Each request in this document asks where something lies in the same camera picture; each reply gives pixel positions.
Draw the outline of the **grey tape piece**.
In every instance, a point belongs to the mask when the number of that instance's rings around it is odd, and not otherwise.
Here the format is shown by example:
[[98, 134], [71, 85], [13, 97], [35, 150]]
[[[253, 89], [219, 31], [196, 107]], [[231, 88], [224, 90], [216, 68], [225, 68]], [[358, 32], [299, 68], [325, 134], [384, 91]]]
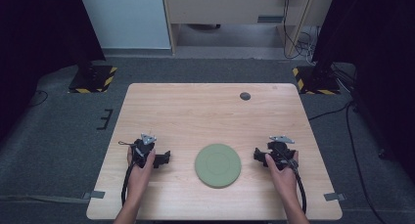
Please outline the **grey tape piece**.
[[327, 202], [329, 201], [345, 201], [346, 196], [344, 194], [338, 194], [338, 193], [328, 193], [324, 195], [324, 198]]
[[104, 196], [105, 196], [105, 192], [102, 192], [102, 191], [90, 191], [90, 192], [83, 193], [82, 198], [84, 200], [103, 199]]

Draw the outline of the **black yellow-striped stand base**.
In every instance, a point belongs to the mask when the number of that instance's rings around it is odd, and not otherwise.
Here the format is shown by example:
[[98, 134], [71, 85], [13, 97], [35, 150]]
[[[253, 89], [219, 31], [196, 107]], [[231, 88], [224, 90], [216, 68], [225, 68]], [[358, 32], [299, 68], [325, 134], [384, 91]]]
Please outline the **black yellow-striped stand base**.
[[301, 94], [335, 95], [340, 93], [337, 77], [331, 69], [312, 66], [295, 67], [294, 77]]
[[69, 85], [70, 93], [102, 93], [112, 83], [116, 67], [92, 66], [88, 70], [79, 70]]

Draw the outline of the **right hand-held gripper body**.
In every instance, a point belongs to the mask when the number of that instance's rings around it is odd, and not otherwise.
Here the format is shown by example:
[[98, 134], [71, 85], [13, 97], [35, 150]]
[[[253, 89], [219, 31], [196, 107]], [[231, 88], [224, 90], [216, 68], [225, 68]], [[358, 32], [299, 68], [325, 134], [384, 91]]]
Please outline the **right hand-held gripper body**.
[[294, 159], [296, 150], [288, 148], [288, 144], [293, 144], [295, 141], [285, 135], [270, 136], [269, 139], [270, 142], [267, 144], [267, 148], [271, 150], [270, 155], [275, 161], [277, 168], [283, 170], [286, 167], [290, 167], [293, 170], [297, 170], [299, 165]]

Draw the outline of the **white panel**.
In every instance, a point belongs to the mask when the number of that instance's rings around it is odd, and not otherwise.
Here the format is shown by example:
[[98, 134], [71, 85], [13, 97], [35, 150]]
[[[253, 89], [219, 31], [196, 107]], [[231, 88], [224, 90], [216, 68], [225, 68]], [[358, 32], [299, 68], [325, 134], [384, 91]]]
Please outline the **white panel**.
[[82, 0], [105, 49], [171, 47], [163, 0]]

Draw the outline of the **person's right hand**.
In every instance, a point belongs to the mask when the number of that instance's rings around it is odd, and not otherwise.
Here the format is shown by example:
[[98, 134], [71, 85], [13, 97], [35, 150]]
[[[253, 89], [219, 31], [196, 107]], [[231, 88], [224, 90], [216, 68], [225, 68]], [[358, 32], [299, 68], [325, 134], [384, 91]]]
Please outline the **person's right hand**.
[[265, 155], [272, 182], [283, 202], [298, 201], [297, 178], [290, 167], [279, 170], [270, 154]]

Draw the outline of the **beige wooden cabinet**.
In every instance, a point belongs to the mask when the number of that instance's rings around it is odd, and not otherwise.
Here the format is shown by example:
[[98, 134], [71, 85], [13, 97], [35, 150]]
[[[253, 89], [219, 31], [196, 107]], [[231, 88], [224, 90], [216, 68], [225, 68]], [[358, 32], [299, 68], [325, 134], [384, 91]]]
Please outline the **beige wooden cabinet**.
[[332, 0], [163, 0], [172, 46], [181, 24], [275, 23], [292, 55], [306, 26], [325, 21]]

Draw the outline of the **person's left hand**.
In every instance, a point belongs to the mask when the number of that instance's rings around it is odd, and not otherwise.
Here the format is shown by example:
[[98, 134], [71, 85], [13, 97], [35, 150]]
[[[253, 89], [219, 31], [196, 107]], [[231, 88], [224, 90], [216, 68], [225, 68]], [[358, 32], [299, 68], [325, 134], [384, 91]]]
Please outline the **person's left hand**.
[[148, 156], [146, 164], [143, 168], [139, 165], [133, 165], [127, 185], [127, 200], [140, 200], [145, 193], [150, 181], [150, 177], [153, 171], [153, 163], [156, 158], [156, 150], [152, 149]]

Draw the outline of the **black curtain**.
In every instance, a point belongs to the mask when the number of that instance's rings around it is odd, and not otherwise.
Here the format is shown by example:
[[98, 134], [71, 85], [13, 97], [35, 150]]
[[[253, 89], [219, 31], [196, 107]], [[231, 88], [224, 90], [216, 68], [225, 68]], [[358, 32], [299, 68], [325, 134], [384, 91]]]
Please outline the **black curtain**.
[[0, 0], [0, 141], [42, 76], [103, 58], [82, 0]]
[[356, 67], [355, 101], [415, 183], [415, 0], [332, 0], [313, 59]]

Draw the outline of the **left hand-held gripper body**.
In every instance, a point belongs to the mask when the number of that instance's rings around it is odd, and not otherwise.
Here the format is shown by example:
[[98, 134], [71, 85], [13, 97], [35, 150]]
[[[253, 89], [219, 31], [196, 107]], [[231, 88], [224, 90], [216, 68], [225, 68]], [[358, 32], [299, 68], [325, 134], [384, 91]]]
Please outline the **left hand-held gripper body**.
[[154, 148], [157, 138], [142, 133], [141, 137], [137, 139], [131, 146], [132, 161], [139, 167], [143, 168], [147, 162], [147, 157], [150, 151]]

